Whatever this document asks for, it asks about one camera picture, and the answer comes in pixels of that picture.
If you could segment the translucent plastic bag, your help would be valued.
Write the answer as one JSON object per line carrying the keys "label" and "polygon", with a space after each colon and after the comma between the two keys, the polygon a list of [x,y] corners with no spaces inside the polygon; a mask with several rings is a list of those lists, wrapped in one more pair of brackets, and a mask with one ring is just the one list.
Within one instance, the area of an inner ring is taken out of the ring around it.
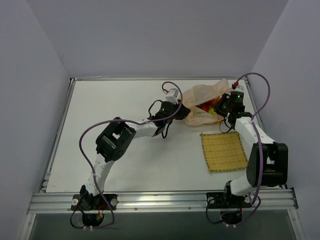
{"label": "translucent plastic bag", "polygon": [[215,84],[198,84],[185,91],[182,95],[182,104],[190,109],[190,113],[184,119],[189,126],[217,124],[217,115],[198,108],[197,106],[207,101],[228,94],[231,87],[227,79],[223,78]]}

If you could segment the green fake pear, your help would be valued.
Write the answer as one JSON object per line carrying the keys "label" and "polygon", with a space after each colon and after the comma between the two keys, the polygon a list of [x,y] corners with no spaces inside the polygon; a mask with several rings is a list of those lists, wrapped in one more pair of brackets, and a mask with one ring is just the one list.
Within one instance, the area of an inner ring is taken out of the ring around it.
{"label": "green fake pear", "polygon": [[214,111],[213,108],[210,108],[210,109],[208,110],[208,113],[211,114],[211,115],[216,115],[216,114],[217,114],[217,113]]}

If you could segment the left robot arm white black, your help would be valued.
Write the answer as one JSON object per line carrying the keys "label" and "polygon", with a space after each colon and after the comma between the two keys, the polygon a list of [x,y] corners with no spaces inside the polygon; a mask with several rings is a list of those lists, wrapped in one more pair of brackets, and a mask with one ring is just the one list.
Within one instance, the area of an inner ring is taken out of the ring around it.
{"label": "left robot arm white black", "polygon": [[94,164],[89,164],[92,169],[91,175],[80,189],[83,204],[90,210],[95,210],[100,206],[99,194],[104,191],[111,167],[125,154],[134,139],[158,135],[165,137],[163,131],[174,120],[184,120],[190,112],[191,110],[185,107],[180,100],[177,103],[162,101],[156,114],[141,121],[116,117],[89,127],[86,133],[99,125],[107,124],[95,140],[96,160]]}

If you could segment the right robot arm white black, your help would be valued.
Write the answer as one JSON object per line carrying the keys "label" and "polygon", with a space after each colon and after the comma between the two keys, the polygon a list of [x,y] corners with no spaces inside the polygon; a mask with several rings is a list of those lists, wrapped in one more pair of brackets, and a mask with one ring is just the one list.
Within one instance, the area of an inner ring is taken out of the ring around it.
{"label": "right robot arm white black", "polygon": [[258,195],[262,187],[285,185],[288,180],[288,146],[276,142],[255,124],[253,115],[245,111],[243,100],[243,92],[231,91],[224,93],[214,107],[249,146],[245,174],[226,183],[222,193],[223,203],[230,207],[240,201],[240,196]]}

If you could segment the red fake fruit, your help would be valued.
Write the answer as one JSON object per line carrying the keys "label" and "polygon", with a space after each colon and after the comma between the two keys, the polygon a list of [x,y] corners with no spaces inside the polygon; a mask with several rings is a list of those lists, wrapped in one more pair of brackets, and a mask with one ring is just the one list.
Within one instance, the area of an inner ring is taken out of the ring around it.
{"label": "red fake fruit", "polygon": [[197,107],[202,109],[205,112],[208,112],[210,109],[212,109],[216,104],[216,99],[212,99],[209,101],[206,101],[204,103],[199,104]]}

